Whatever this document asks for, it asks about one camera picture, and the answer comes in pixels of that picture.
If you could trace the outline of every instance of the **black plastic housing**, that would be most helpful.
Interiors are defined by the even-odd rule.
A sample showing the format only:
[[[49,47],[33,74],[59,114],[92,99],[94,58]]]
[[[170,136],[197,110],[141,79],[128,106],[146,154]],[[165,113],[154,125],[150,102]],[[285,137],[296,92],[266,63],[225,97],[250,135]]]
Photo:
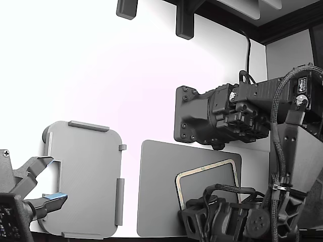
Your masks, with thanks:
[[[20,195],[0,193],[1,242],[33,242],[30,221]]]

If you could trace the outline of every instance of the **gray plastic bracket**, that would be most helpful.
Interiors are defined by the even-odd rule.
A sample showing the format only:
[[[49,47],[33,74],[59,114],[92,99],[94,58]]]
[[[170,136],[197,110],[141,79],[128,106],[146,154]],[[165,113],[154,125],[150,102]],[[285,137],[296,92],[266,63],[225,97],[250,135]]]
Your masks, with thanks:
[[[60,164],[58,192],[68,194],[69,198],[61,210],[39,220],[40,226],[48,233],[65,238],[111,237],[123,225],[125,180],[120,178],[121,151],[127,145],[109,127],[77,121],[56,122],[44,130],[42,138],[44,153]],[[83,179],[82,175],[87,173],[96,175]],[[88,211],[87,204],[101,209]],[[84,211],[90,212],[87,217],[91,217],[93,226],[77,223],[83,219]]]
[[[62,237],[64,238],[78,238],[78,239],[104,239],[100,234],[90,234],[90,233],[70,233],[62,232]]]
[[[106,126],[87,124],[87,123],[82,123],[77,121],[70,121],[69,126],[81,128],[81,129],[87,129],[87,130],[95,130],[99,132],[107,132],[110,130],[110,128]]]
[[[127,150],[127,145],[119,145],[119,151]]]
[[[124,201],[125,179],[117,179],[117,196],[116,196],[116,216],[115,225],[122,226],[123,224],[123,201]]]

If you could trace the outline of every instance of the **white wall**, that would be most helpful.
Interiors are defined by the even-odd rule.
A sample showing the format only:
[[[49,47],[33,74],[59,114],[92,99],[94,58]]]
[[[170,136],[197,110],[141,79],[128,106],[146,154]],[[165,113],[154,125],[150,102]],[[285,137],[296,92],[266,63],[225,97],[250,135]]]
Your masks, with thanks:
[[[202,93],[237,83],[247,42],[200,16],[195,37],[179,38],[176,7],[162,0],[139,0],[132,21],[117,17],[116,6],[117,0],[0,2],[0,148],[10,150],[18,168],[42,154],[41,134],[58,120],[117,131],[128,150],[122,160],[124,226],[115,236],[136,237],[141,143],[175,143],[176,88]],[[256,81],[267,79],[265,47],[255,42],[250,72]],[[256,189],[265,190],[268,153],[233,146],[227,150],[243,158],[242,185],[257,179]],[[256,168],[258,174],[250,173]],[[28,198],[55,192],[53,169],[38,181]],[[36,223],[32,230],[40,231]]]
[[[309,30],[266,46],[268,78],[284,77],[294,67],[314,63]]]

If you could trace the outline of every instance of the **screw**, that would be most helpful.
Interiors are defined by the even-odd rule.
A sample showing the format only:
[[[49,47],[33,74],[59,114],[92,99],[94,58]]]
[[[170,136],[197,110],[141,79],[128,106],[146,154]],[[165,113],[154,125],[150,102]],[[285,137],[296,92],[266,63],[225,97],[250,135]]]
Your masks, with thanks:
[[[9,150],[4,151],[4,157],[9,157]]]

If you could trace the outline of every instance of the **black clip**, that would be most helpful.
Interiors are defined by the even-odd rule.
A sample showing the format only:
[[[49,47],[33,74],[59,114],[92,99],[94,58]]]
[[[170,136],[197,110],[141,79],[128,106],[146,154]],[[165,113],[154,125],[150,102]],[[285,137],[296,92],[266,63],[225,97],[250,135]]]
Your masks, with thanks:
[[[194,37],[194,14],[205,0],[179,0],[176,13],[176,35],[191,39]]]

